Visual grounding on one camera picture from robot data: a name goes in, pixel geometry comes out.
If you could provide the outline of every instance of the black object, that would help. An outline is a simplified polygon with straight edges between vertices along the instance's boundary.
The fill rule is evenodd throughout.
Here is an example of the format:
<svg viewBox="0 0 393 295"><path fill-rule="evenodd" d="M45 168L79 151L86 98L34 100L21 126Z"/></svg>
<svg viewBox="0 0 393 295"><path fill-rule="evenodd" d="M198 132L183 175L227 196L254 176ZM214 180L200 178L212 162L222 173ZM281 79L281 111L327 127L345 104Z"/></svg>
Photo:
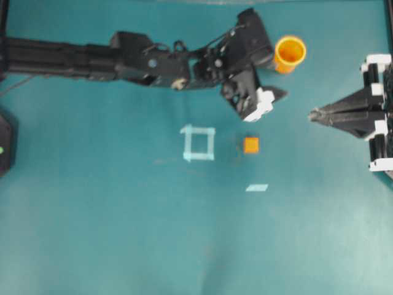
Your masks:
<svg viewBox="0 0 393 295"><path fill-rule="evenodd" d="M286 92L261 88L255 68L269 68L274 50L265 27L253 9L238 15L236 26L206 46L189 51L182 41L171 50L145 34L116 32L109 46L74 45L6 36L9 0L1 1L0 78L7 73L61 76L91 81L125 80L176 90L223 85L222 94L244 120L256 120L272 109ZM274 99L263 92L273 93ZM2 120L0 131L9 125ZM10 136L0 133L0 155L9 168Z"/></svg>
<svg viewBox="0 0 393 295"><path fill-rule="evenodd" d="M378 64L370 63L364 69L363 79L363 89L312 110L309 119L368 140L370 165L376 165L378 159L393 157L393 66L386 65L383 83L379 83Z"/></svg>
<svg viewBox="0 0 393 295"><path fill-rule="evenodd" d="M10 169L11 139L11 126L3 116L0 116L0 177Z"/></svg>
<svg viewBox="0 0 393 295"><path fill-rule="evenodd" d="M391 53L393 53L393 2L392 0L385 0L387 33L389 35L388 41Z"/></svg>

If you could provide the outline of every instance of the wire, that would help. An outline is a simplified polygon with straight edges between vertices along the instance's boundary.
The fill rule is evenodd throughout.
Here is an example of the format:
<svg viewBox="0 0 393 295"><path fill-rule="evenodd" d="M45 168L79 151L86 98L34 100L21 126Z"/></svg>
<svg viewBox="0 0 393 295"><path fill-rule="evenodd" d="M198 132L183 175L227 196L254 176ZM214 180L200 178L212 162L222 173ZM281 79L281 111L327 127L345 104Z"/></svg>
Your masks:
<svg viewBox="0 0 393 295"><path fill-rule="evenodd" d="M221 36L215 38L213 41L210 41L207 45L205 45L203 48L207 48L209 47L211 44L217 42L218 40L221 40L222 38L224 38L225 36L229 35L232 31L236 31L237 29L240 28L244 28L245 25L238 25L238 26L234 26L232 29L226 31L224 34L222 34Z"/></svg>
<svg viewBox="0 0 393 295"><path fill-rule="evenodd" d="M166 45L166 44L162 44L162 43L154 43L153 45L149 46L148 48L145 48L142 53L143 54L148 54L150 50L154 49L154 48L158 48L158 47L164 47L167 51L171 51L171 48Z"/></svg>
<svg viewBox="0 0 393 295"><path fill-rule="evenodd" d="M14 85L8 87L7 89L5 89L4 91L0 92L0 97L6 95L7 93L9 93L11 90L16 89L20 86L22 86L23 84L29 82L32 78L36 77L35 75L31 75L28 76L27 78L24 78L22 81L15 83Z"/></svg>

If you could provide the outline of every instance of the white bracket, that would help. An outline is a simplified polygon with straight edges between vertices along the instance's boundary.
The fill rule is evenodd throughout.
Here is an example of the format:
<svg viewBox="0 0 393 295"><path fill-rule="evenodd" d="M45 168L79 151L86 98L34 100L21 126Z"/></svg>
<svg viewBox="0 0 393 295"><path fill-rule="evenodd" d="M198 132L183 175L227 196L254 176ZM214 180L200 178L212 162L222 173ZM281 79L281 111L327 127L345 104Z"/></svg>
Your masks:
<svg viewBox="0 0 393 295"><path fill-rule="evenodd" d="M368 66L371 63L378 64L378 72L383 73L386 66L392 63L392 55L390 54L369 54L366 57L365 63L360 67L362 73L368 71Z"/></svg>
<svg viewBox="0 0 393 295"><path fill-rule="evenodd" d="M382 83L371 83L371 93L373 96L383 96L384 89Z"/></svg>
<svg viewBox="0 0 393 295"><path fill-rule="evenodd" d="M367 137L364 138L365 141L372 140L375 135L380 135L383 134L386 136L389 133L389 130L387 128L387 119L385 117L384 120L376 120L374 121L374 126L375 126L375 131L368 135Z"/></svg>
<svg viewBox="0 0 393 295"><path fill-rule="evenodd" d="M245 122L258 121L262 115L273 110L274 94L272 91L263 91L261 87L257 89L257 109L243 119Z"/></svg>
<svg viewBox="0 0 393 295"><path fill-rule="evenodd" d="M369 169L372 172L393 171L393 158L381 158L370 162Z"/></svg>

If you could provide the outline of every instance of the tape strip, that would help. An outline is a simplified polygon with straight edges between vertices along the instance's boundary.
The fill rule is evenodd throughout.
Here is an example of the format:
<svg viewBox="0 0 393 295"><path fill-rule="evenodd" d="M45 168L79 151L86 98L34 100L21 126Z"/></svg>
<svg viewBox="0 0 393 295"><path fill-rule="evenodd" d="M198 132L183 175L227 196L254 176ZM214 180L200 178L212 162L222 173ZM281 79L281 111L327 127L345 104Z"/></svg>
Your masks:
<svg viewBox="0 0 393 295"><path fill-rule="evenodd" d="M214 160L214 135L216 134L215 128L201 128L192 127L191 124L184 126L180 130L181 134L185 135L184 141L184 160L191 162L191 160L204 160L213 161ZM193 134L205 134L208 137L208 148L207 152L192 152L192 135Z"/></svg>
<svg viewBox="0 0 393 295"><path fill-rule="evenodd" d="M250 184L246 192L266 192L268 187L268 184Z"/></svg>

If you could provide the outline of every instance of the small orange block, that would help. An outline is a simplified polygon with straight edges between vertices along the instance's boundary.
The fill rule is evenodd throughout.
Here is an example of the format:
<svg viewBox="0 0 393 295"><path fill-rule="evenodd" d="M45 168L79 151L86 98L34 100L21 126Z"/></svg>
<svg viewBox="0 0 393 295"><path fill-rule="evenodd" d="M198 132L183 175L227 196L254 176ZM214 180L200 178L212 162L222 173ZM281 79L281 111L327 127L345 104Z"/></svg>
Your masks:
<svg viewBox="0 0 393 295"><path fill-rule="evenodd" d="M259 153L259 138L246 137L243 141L243 152L245 154Z"/></svg>

